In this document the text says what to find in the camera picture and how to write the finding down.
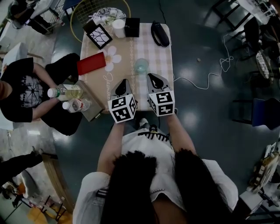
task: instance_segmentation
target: forearm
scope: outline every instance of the forearm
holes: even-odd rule
[[[57,98],[51,98],[47,101],[44,101],[41,103],[38,107],[33,108],[33,115],[32,120],[39,119],[43,115],[45,115],[47,112],[49,112],[57,103],[59,100]]]
[[[125,123],[114,124],[106,142],[103,146],[99,160],[98,160],[98,172],[104,172],[111,174],[114,169],[114,160],[120,157],[122,152],[122,140]]]
[[[192,151],[192,153],[196,155],[193,141],[175,114],[167,116],[167,125],[169,127],[169,133],[174,151],[178,152],[181,149],[186,149]]]
[[[40,80],[46,83],[50,88],[56,88],[57,85],[49,76],[48,72],[39,64],[34,63],[33,73],[35,73]]]

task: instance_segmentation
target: person in dark clothing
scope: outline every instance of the person in dark clothing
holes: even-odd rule
[[[56,88],[70,75],[78,78],[77,61],[80,57],[69,54],[45,69],[25,58],[11,63],[0,81],[0,109],[13,122],[31,122],[41,118],[48,126],[64,135],[76,132],[81,112],[69,113],[57,98],[49,98],[49,88]]]
[[[11,20],[19,23],[19,25],[26,24],[37,32],[45,35],[48,32],[46,28],[48,28],[50,24],[39,15],[33,19],[30,18],[35,11],[32,8],[34,6],[35,4],[28,6],[25,0],[14,0],[9,6],[9,17]]]
[[[34,167],[41,163],[43,158],[31,152],[28,155],[13,157],[5,162],[0,163],[1,178],[0,186],[10,181],[13,177],[20,174],[27,168]]]

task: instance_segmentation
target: dark floor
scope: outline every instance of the dark floor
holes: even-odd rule
[[[174,75],[187,77],[200,87],[207,86],[209,72],[219,74],[219,59],[227,57],[223,36],[229,32],[229,27],[224,22],[217,26],[219,19],[210,11],[215,2],[161,0],[166,24],[171,31]],[[128,0],[128,4],[132,17],[140,18],[141,22],[155,20],[164,23],[157,0]],[[229,11],[226,6],[220,9]],[[237,24],[245,14],[239,8],[230,19]],[[82,29],[77,21],[74,26],[79,38],[82,38]],[[189,132],[197,152],[202,158],[216,160],[242,193],[266,145],[277,141],[279,129],[270,131],[266,126],[251,127],[231,121],[239,114],[240,108],[243,109],[243,106],[233,105],[232,100],[254,97],[279,99],[280,94],[276,82],[269,88],[251,87],[249,72],[257,70],[257,66],[255,59],[238,60],[241,55],[248,55],[244,50],[231,53],[239,45],[241,42],[237,39],[227,43],[234,60],[227,73],[221,77],[210,77],[208,90],[197,89],[182,79],[175,82],[174,90],[178,117]],[[67,22],[59,31],[53,61],[72,52],[80,54],[81,44],[71,35]],[[147,117],[150,123],[158,124],[153,113],[147,113]],[[92,122],[83,119],[74,135],[55,139],[59,162],[74,198],[77,198],[82,178],[96,170],[99,153],[112,124],[110,115],[102,115]],[[161,119],[161,129],[167,131],[164,119]]]

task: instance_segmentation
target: white shirt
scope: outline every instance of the white shirt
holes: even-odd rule
[[[152,193],[151,201],[155,201],[160,193],[164,193],[174,204],[185,210],[181,195],[173,177],[174,151],[169,142],[163,142],[156,137],[148,139],[146,136],[138,136],[138,133],[148,132],[148,129],[141,129],[125,135],[122,138],[122,154],[128,151],[141,151],[146,156],[157,158],[157,170],[150,186],[150,192],[157,189],[164,189]],[[238,201],[238,190],[236,185],[227,177],[218,163],[213,160],[203,160],[216,184],[233,210]],[[98,190],[106,188],[110,176],[102,172],[90,173],[84,177],[73,212],[73,224],[98,224],[104,204],[104,199],[96,197]]]

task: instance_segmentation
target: white cable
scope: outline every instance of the white cable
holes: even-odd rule
[[[229,53],[228,53],[228,49],[227,49],[225,40],[224,40],[224,46],[225,46],[225,48],[226,48],[226,50],[227,50],[227,58],[226,58],[226,59],[223,59],[223,58],[220,59],[220,74],[219,74],[219,75],[217,75],[217,74],[215,74],[215,73],[209,73],[209,74],[208,74],[208,78],[207,78],[207,88],[198,87],[198,86],[196,86],[191,80],[189,80],[189,79],[187,79],[187,78],[184,78],[184,77],[179,77],[179,78],[174,79],[174,78],[175,78],[175,77],[174,77],[174,74],[173,74],[173,82],[177,81],[178,79],[185,79],[185,80],[189,81],[191,84],[193,84],[193,85],[194,85],[196,88],[198,88],[198,89],[204,89],[204,90],[208,89],[208,88],[209,88],[209,76],[210,76],[210,75],[221,76],[222,70],[223,70],[224,72],[227,72],[227,71],[229,70],[229,68],[231,67],[231,60],[234,59],[233,56],[229,56]],[[228,66],[228,68],[227,68],[226,70],[223,68],[223,65],[222,65],[224,62],[228,62],[228,63],[229,63],[229,66]]]

